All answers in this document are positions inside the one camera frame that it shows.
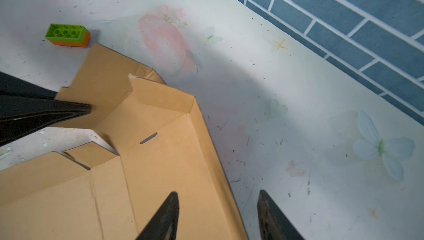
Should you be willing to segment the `brown cardboard box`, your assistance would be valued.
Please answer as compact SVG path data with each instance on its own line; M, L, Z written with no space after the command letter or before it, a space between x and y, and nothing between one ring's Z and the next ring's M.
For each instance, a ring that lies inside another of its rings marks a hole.
M172 192L179 240L247 233L196 98L151 68L94 44L58 100L93 106L59 127L90 142L1 171L1 239L133 240Z

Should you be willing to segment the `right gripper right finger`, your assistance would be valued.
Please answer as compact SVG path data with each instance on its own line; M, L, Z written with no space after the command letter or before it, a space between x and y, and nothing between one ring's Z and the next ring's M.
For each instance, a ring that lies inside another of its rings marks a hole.
M265 190L259 192L257 212L262 240L305 240Z

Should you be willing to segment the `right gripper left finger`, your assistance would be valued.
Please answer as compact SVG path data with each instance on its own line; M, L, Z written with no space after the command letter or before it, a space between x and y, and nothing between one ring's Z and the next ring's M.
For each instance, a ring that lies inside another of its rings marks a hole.
M173 191L137 236L136 240L175 240L179 214L178 194Z

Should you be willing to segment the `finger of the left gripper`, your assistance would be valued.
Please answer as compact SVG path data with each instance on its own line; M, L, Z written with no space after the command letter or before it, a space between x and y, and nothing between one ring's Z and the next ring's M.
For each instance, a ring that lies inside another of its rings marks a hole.
M1 72L1 95L54 99L57 92Z
M40 129L91 113L88 104L1 95L1 146Z

